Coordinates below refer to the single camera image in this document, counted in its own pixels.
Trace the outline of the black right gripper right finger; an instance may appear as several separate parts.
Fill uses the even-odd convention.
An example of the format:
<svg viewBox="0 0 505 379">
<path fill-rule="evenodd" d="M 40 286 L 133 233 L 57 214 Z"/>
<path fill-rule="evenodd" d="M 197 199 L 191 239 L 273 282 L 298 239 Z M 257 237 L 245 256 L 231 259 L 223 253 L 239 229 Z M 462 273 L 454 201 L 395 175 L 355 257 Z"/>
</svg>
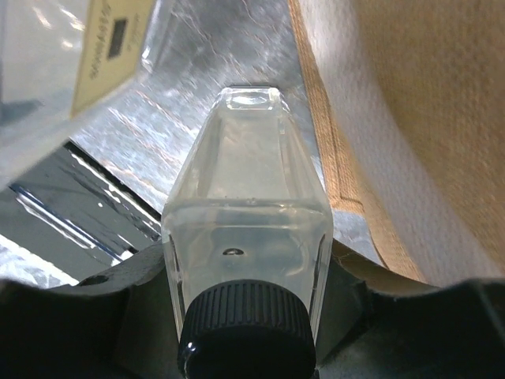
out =
<svg viewBox="0 0 505 379">
<path fill-rule="evenodd" d="M 334 242 L 316 351 L 318 378 L 501 378 L 504 282 L 437 288 Z"/>
</svg>

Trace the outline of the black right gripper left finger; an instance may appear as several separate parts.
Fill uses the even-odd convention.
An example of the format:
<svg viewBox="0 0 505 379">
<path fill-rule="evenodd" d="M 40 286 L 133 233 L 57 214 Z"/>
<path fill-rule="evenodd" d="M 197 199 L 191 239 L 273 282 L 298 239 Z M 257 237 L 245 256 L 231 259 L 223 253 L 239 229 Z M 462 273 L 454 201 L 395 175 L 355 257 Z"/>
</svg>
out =
<svg viewBox="0 0 505 379">
<path fill-rule="evenodd" d="M 76 286 L 1 282 L 3 378 L 179 378 L 163 246 Z"/>
</svg>

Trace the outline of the brown canvas tote bag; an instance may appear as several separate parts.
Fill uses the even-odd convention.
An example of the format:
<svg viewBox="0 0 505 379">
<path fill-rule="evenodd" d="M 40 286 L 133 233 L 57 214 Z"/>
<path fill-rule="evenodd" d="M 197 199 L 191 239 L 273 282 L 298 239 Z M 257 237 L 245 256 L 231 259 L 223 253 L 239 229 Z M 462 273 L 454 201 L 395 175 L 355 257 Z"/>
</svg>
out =
<svg viewBox="0 0 505 379">
<path fill-rule="evenodd" d="M 504 275 L 504 4 L 289 4 L 331 205 L 392 272 Z"/>
</svg>

